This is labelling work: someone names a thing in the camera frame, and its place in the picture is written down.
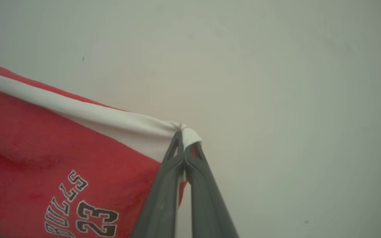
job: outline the white wall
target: white wall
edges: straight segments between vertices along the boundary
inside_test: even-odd
[[[381,0],[0,0],[0,65],[190,125],[242,238],[381,238]]]

